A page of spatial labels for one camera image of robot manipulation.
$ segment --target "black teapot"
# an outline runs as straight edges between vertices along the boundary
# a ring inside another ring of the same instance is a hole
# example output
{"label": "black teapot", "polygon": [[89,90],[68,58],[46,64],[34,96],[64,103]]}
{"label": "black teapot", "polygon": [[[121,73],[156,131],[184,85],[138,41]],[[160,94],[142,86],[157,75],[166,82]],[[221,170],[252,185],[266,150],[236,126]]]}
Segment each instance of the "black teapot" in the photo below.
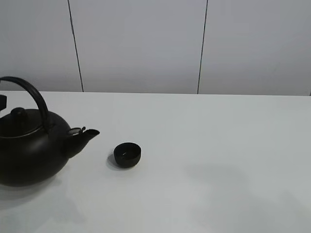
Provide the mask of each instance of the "black teapot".
{"label": "black teapot", "polygon": [[[2,77],[23,87],[38,109],[15,108],[0,118],[0,184],[26,186],[59,172],[68,159],[79,153],[97,130],[71,129],[59,115],[49,112],[44,99],[29,82]],[[0,111],[6,96],[0,95]]]}

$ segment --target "white wall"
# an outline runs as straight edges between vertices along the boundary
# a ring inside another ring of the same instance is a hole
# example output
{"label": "white wall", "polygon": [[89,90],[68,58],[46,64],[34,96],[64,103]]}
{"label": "white wall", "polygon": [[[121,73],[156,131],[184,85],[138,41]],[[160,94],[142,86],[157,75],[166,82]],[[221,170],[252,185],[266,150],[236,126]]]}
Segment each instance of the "white wall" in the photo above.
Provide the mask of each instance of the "white wall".
{"label": "white wall", "polygon": [[310,0],[208,0],[200,93],[309,95]]}
{"label": "white wall", "polygon": [[196,93],[206,0],[70,0],[85,91]]}
{"label": "white wall", "polygon": [[0,76],[7,75],[42,91],[81,91],[66,0],[0,1]]}

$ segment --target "table surface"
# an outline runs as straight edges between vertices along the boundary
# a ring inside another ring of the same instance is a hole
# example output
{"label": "table surface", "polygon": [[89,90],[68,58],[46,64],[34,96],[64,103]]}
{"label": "table surface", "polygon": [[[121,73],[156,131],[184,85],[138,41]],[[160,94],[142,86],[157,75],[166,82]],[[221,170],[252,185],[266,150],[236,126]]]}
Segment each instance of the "table surface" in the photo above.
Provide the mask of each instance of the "table surface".
{"label": "table surface", "polygon": [[[8,108],[36,105],[0,92]],[[311,98],[42,92],[98,129],[53,179],[0,186],[4,233],[310,233]],[[135,142],[139,164],[117,168]]]}

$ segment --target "teapot body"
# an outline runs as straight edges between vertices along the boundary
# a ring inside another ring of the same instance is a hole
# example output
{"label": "teapot body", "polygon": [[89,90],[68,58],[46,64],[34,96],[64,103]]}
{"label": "teapot body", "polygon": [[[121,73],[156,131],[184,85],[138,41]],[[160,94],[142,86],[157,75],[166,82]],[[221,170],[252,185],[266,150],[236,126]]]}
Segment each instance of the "teapot body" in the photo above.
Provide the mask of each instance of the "teapot body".
{"label": "teapot body", "polygon": [[26,186],[43,181],[59,172],[68,158],[63,144],[68,123],[49,112],[52,127],[47,134],[43,127],[29,135],[16,138],[0,137],[0,183]]}

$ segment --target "cast iron teapot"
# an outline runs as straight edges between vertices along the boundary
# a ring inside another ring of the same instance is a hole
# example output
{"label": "cast iron teapot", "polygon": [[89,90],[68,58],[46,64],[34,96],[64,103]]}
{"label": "cast iron teapot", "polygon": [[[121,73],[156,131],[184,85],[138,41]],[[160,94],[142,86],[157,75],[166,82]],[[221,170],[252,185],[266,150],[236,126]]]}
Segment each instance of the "cast iron teapot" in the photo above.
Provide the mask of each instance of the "cast iron teapot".
{"label": "cast iron teapot", "polygon": [[[2,77],[23,87],[38,109],[15,108],[0,118],[0,183],[26,186],[43,181],[59,172],[68,159],[79,153],[97,130],[71,129],[59,115],[49,112],[44,99],[29,82]],[[0,95],[0,111],[6,96]]]}

